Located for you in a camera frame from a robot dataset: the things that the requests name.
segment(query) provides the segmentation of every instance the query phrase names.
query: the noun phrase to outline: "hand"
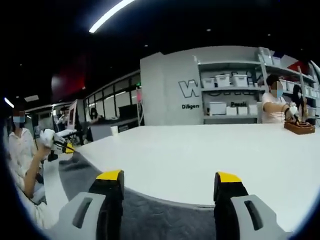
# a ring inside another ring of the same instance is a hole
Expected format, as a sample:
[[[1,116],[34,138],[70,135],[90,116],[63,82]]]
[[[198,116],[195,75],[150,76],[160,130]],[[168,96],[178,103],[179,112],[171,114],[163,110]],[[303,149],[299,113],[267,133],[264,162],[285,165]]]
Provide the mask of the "hand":
[[[45,156],[49,155],[51,152],[51,149],[43,144],[39,144],[38,152],[36,153],[39,158],[44,159]]]
[[[291,106],[291,107],[289,108],[289,111],[288,111],[288,112],[290,112],[291,115],[294,116],[294,115],[296,115],[296,114],[298,113],[298,108],[293,105],[293,106]]]

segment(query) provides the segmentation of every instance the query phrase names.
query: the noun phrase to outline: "chair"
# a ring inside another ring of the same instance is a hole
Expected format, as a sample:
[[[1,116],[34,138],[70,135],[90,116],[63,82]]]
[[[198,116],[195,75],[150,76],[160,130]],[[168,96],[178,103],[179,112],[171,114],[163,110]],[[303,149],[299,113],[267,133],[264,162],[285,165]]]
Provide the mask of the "chair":
[[[261,101],[258,101],[258,102],[256,103],[256,107],[257,107],[257,110],[258,110],[257,123],[258,123],[258,124],[262,124],[262,114],[263,114],[262,102],[261,102]]]

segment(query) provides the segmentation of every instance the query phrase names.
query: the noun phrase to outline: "wall lettering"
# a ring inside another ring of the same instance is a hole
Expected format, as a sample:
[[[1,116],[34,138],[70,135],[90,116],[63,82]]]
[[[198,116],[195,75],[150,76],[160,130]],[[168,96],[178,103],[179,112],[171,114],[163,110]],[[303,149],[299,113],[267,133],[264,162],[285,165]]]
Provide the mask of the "wall lettering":
[[[198,88],[198,83],[195,80],[189,80],[188,82],[179,81],[178,83],[184,98],[191,98],[192,95],[195,97],[199,97],[199,95],[195,92]]]
[[[182,109],[198,109],[200,108],[200,105],[199,104],[196,104],[196,105],[190,105],[190,104],[182,104]]]

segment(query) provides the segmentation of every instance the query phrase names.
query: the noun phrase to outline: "wooden box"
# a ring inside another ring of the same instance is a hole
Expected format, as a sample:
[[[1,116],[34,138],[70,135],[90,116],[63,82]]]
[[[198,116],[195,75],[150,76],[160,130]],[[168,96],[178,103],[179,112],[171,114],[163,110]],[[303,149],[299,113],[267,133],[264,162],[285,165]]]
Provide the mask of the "wooden box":
[[[293,122],[286,121],[284,123],[284,128],[298,135],[313,134],[316,131],[315,126],[308,122],[298,122],[297,124],[294,124]]]

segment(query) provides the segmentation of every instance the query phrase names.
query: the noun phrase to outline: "white table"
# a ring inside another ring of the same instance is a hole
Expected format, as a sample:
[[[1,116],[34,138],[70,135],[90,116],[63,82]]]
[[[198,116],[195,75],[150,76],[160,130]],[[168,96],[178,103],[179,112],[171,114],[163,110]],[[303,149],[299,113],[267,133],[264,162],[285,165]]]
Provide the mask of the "white table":
[[[124,170],[127,188],[179,203],[212,205],[215,173],[236,174],[294,231],[320,189],[319,143],[320,131],[279,124],[142,126],[77,151],[102,172]]]
[[[71,157],[72,154],[63,153],[58,159],[51,162],[46,160],[43,164],[45,198],[53,224],[59,220],[60,210],[69,202],[60,180],[59,162],[61,160],[68,160]]]

